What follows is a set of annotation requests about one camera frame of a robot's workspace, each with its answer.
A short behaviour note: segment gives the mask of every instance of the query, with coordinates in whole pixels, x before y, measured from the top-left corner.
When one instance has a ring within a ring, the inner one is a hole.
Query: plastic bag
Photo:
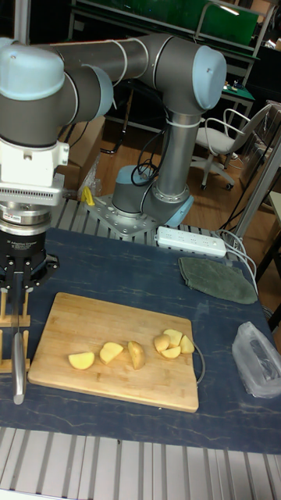
[[[249,394],[256,398],[281,394],[281,355],[250,321],[238,328],[232,352]]]
[[[82,192],[85,186],[88,186],[90,188],[92,196],[99,196],[101,194],[101,180],[96,179],[96,173],[100,157],[101,153],[98,154],[91,169],[87,173],[87,176],[84,178],[83,183],[80,185],[77,193],[77,200],[81,200]]]

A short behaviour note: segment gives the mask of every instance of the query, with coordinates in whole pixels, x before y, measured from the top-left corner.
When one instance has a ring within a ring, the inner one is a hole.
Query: office chair
[[[196,144],[203,146],[203,148],[208,149],[210,151],[209,156],[207,159],[200,158],[199,156],[193,156],[192,162],[190,164],[190,166],[196,166],[197,168],[202,168],[204,170],[203,181],[201,184],[201,189],[203,189],[203,191],[207,187],[206,184],[210,170],[212,172],[218,173],[228,181],[228,184],[226,185],[227,190],[230,190],[234,186],[235,182],[233,178],[230,177],[228,173],[224,171],[224,168],[226,168],[232,153],[234,153],[241,146],[243,146],[243,144],[248,139],[250,133],[261,122],[261,120],[265,117],[266,113],[270,110],[270,108],[271,104],[268,104],[260,111],[258,111],[251,120],[249,120],[249,118],[242,115],[241,113],[237,112],[235,109],[229,109],[229,108],[225,109],[223,113],[223,121],[218,120],[217,118],[206,119],[205,126],[198,129]],[[226,122],[226,114],[228,111],[230,111],[231,113],[235,113],[238,116],[241,116],[243,120],[247,121],[246,125],[242,128],[242,130],[237,129]],[[225,130],[224,133],[208,127],[210,121],[221,123],[224,126]],[[229,129],[236,131],[237,135],[235,139],[229,137],[228,135]],[[219,154],[228,156],[225,165],[213,161],[214,156],[218,156]]]

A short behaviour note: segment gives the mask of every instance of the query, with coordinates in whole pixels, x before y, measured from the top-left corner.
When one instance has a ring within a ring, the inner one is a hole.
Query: towel
[[[179,266],[189,288],[239,304],[253,304],[257,300],[254,287],[236,267],[192,257],[180,258]]]

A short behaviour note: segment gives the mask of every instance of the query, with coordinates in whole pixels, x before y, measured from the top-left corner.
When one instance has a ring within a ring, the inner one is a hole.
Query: power strip
[[[226,246],[221,238],[204,236],[203,234],[187,233],[178,229],[160,226],[155,240],[159,247],[182,250],[183,252],[224,257]]]

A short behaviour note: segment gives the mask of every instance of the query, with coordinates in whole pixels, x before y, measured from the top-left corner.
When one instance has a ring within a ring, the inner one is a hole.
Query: potato slice
[[[172,347],[171,349],[166,349],[162,351],[162,356],[167,359],[175,359],[180,355],[180,346]]]
[[[115,342],[106,342],[100,351],[100,360],[105,365],[108,365],[122,350],[124,347],[120,344],[116,344]]]
[[[180,341],[180,351],[182,354],[192,354],[194,352],[194,345],[186,335]]]
[[[77,370],[86,370],[94,362],[93,352],[81,352],[80,354],[69,354],[69,363]]]
[[[169,335],[170,337],[169,348],[180,345],[180,339],[183,336],[181,331],[173,330],[172,328],[165,330],[164,335]]]
[[[169,335],[161,334],[157,335],[154,339],[155,349],[158,352],[165,351],[169,347],[170,337]]]
[[[133,369],[140,370],[145,365],[145,354],[141,344],[135,341],[128,342],[130,357],[133,362]]]

